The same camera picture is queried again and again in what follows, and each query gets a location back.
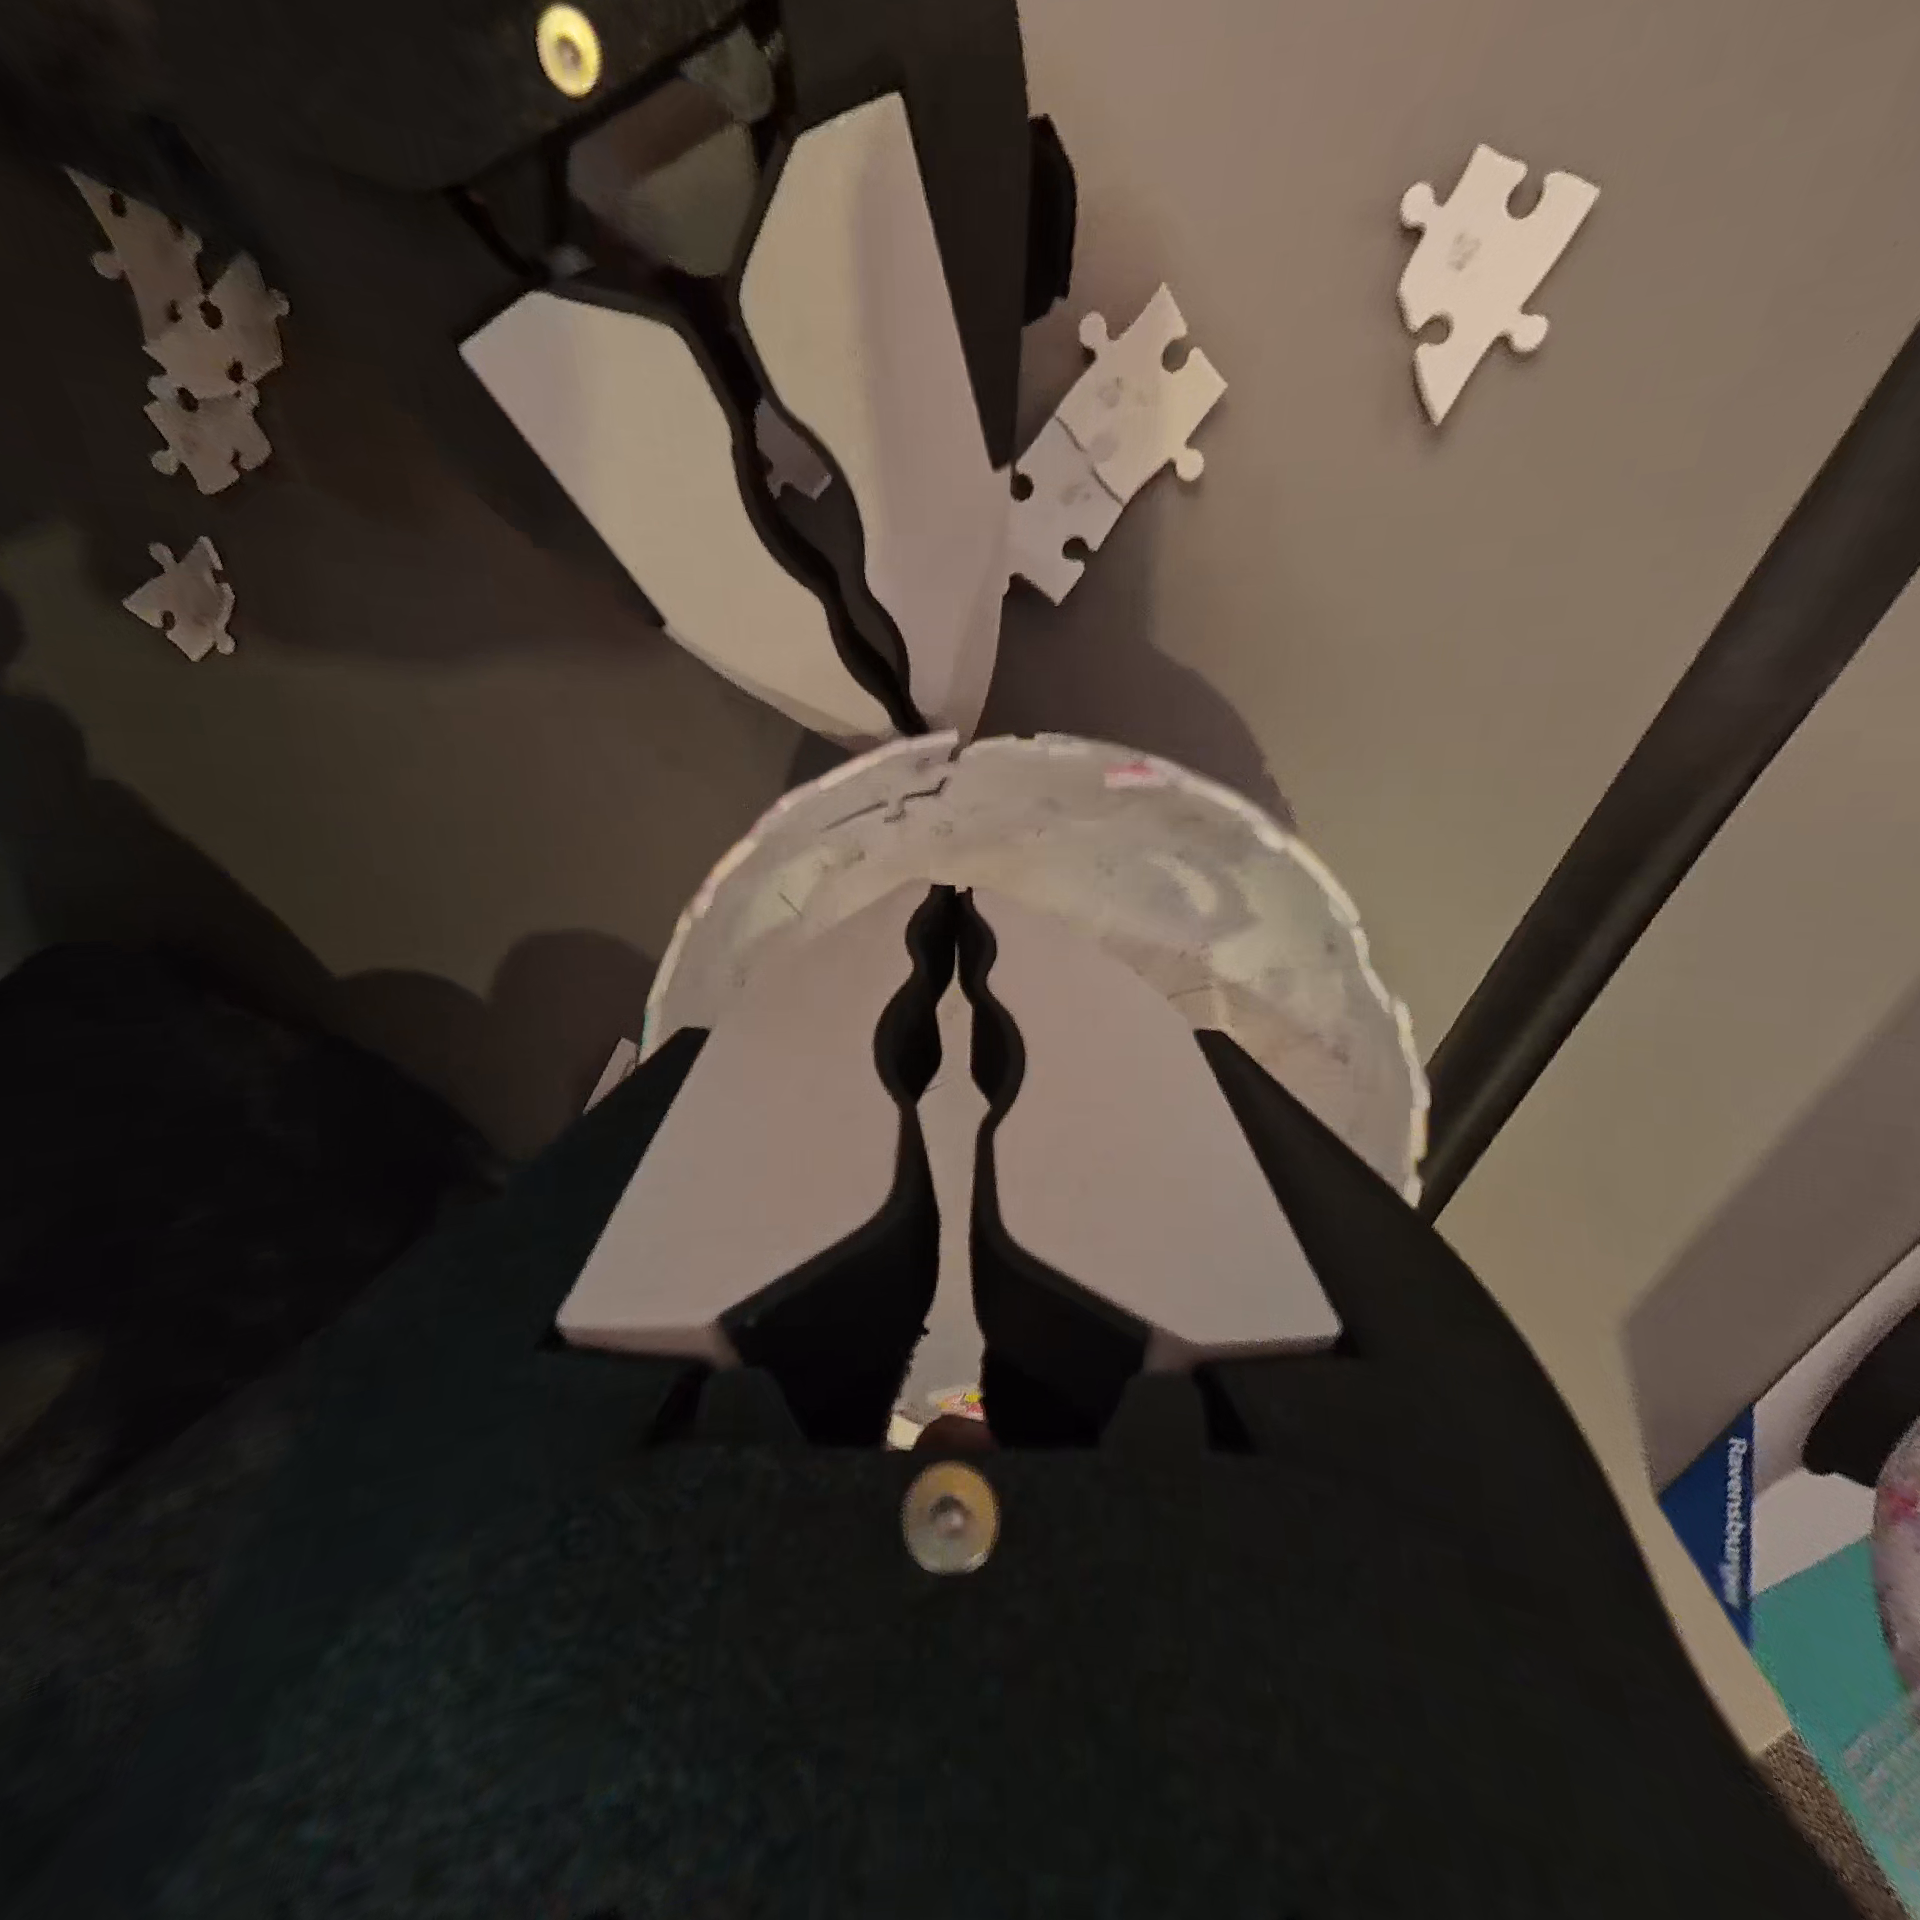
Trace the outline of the partly built puzzle ball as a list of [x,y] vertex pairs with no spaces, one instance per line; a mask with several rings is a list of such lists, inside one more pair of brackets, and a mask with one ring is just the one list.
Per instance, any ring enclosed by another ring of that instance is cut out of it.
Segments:
[[912,880],[1065,920],[1421,1198],[1430,1091],[1411,1013],[1327,863],[1222,782],[1068,733],[897,739],[782,794],[689,900],[636,1058]]

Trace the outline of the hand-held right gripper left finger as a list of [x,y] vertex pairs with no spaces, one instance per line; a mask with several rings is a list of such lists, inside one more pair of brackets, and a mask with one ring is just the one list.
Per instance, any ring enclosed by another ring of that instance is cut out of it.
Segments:
[[954,892],[902,884],[675,1034],[682,1078],[558,1336],[761,1370],[808,1440],[884,1447],[938,1280],[919,1100],[952,973]]

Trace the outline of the puzzle ball cardboard box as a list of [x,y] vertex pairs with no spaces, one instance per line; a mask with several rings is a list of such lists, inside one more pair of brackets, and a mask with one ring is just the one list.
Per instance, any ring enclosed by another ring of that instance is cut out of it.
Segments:
[[1918,1309],[1834,1327],[1662,1507],[1916,1915]]

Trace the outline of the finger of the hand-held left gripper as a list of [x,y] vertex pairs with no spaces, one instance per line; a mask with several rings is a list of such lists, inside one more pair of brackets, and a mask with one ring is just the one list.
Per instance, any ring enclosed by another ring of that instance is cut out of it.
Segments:
[[828,739],[912,737],[901,670],[770,492],[722,287],[756,185],[736,119],[605,124],[563,169],[602,252],[518,293],[461,357],[682,650]]
[[848,488],[858,580],[902,643],[906,695],[971,739],[1009,585],[1009,470],[974,393],[901,89],[774,157],[736,268],[748,349],[781,417]]

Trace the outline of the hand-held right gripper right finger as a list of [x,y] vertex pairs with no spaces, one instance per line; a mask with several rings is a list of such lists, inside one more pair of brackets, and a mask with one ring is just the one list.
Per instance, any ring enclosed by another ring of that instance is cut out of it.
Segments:
[[971,1272],[997,1440],[1091,1448],[1137,1380],[1335,1348],[1340,1316],[1184,1013],[1061,916],[982,886],[957,912],[988,1106]]

